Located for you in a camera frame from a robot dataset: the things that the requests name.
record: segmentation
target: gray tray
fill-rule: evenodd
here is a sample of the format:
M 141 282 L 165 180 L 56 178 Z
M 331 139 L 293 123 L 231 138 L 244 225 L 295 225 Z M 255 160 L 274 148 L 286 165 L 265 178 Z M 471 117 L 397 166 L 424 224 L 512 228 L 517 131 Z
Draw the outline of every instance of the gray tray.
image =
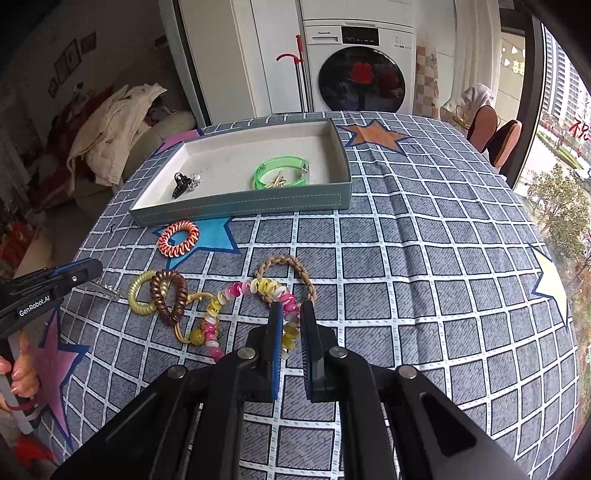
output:
M 308 185 L 254 190 L 256 168 L 287 155 L 308 160 Z M 201 185 L 172 200 L 178 171 L 201 175 Z M 139 226 L 154 226 L 186 218 L 347 209 L 350 202 L 351 172 L 334 122 L 305 119 L 236 128 L 180 144 L 129 212 Z

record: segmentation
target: blue grid tablecloth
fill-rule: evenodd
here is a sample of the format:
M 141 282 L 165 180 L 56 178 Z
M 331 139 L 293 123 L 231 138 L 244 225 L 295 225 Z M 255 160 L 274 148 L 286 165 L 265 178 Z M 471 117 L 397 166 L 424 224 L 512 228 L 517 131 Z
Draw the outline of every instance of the blue grid tablecloth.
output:
M 347 148 L 353 177 L 348 210 L 236 218 L 239 254 L 197 252 L 178 270 L 190 291 L 218 291 L 252 277 L 272 254 L 292 254 L 316 285 L 316 316 L 341 345 L 374 364 L 418 365 L 428 377 L 535 478 L 564 458 L 577 407 L 576 341 L 556 302 L 532 294 L 548 254 L 536 227 L 501 177 L 453 128 L 376 112 L 327 113 L 338 125 L 377 119 L 409 135 L 406 155 L 378 145 Z M 322 113 L 303 115 L 321 118 Z M 273 116 L 206 128 L 204 133 L 301 118 Z M 343 143 L 351 134 L 341 132 Z M 162 269 L 153 228 L 134 224 L 128 208 L 170 151 L 147 161 L 117 194 L 78 258 L 100 259 L 103 281 L 125 292 L 147 268 Z M 269 277 L 304 288 L 292 269 Z M 140 300 L 149 299 L 147 286 Z M 188 309 L 188 333 L 205 303 Z M 254 296 L 222 310 L 221 346 L 245 343 L 266 322 Z M 62 340 L 90 345 L 64 389 L 73 449 L 91 437 L 169 365 L 211 362 L 182 346 L 156 316 L 131 312 L 126 300 L 76 290 L 64 302 Z M 305 400 L 299 347 L 281 370 L 279 399 L 247 405 L 241 455 L 245 479 L 342 476 L 338 407 Z M 41 437 L 59 457 L 71 449 L 50 417 Z

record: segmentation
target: tree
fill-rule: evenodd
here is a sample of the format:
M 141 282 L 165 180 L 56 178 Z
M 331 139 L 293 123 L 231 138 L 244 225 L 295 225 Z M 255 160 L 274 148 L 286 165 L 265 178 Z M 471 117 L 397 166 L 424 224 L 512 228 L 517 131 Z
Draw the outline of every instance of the tree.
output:
M 582 233 L 589 224 L 589 200 L 578 182 L 564 176 L 556 164 L 550 173 L 535 174 L 528 190 L 534 217 L 551 249 L 565 260 L 575 260 L 586 249 Z

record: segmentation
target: black hair clip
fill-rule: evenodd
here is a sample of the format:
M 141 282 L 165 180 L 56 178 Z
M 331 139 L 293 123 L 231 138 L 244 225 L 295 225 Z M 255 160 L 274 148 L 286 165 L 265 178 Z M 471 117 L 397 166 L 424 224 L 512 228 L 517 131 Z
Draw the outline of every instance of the black hair clip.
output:
M 174 174 L 174 181 L 177 183 L 173 191 L 173 200 L 179 198 L 185 192 L 191 192 L 201 183 L 201 175 L 193 174 L 193 177 L 187 177 L 179 171 Z

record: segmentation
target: metal screw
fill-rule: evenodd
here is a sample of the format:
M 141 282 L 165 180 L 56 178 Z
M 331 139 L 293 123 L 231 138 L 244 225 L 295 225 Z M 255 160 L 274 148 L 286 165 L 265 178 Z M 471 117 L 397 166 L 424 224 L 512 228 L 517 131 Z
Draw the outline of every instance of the metal screw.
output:
M 335 358 L 345 358 L 347 356 L 347 349 L 342 346 L 334 346 L 329 350 L 331 356 Z
M 182 365 L 175 365 L 173 367 L 170 367 L 167 371 L 168 377 L 174 378 L 175 380 L 183 378 L 185 376 L 185 373 L 187 373 L 187 369 Z
M 417 376 L 417 369 L 411 365 L 403 365 L 398 369 L 398 373 L 401 377 L 412 380 Z
M 244 348 L 240 348 L 240 350 L 238 350 L 238 356 L 240 358 L 242 358 L 243 360 L 250 360 L 252 358 L 255 358 L 256 355 L 256 351 L 254 348 L 250 348 L 248 346 L 244 347 Z

